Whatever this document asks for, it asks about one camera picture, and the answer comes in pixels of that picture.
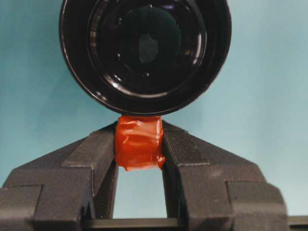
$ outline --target clamp jaw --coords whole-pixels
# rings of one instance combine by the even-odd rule
[[[256,164],[167,122],[163,179],[168,218],[112,220],[115,127],[13,170],[0,189],[0,230],[289,230],[281,193]]]

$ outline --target taped object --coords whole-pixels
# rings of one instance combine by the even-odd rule
[[[162,169],[163,126],[160,116],[121,116],[115,130],[115,160],[126,171]]]

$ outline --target metal rod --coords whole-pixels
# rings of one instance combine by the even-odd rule
[[[308,216],[289,217],[288,224],[291,231],[308,231]],[[82,227],[85,231],[183,231],[185,222],[178,218],[95,219],[84,221]]]

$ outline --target orange tape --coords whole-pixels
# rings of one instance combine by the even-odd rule
[[[121,116],[115,132],[115,160],[126,171],[159,167],[163,156],[162,118]]]

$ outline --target blue background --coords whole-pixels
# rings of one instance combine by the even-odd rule
[[[230,0],[233,37],[212,87],[164,116],[259,164],[291,215],[308,214],[307,0]],[[58,39],[61,0],[0,0],[0,184],[25,162],[119,114],[71,77]],[[159,170],[120,170],[115,217],[166,216]]]

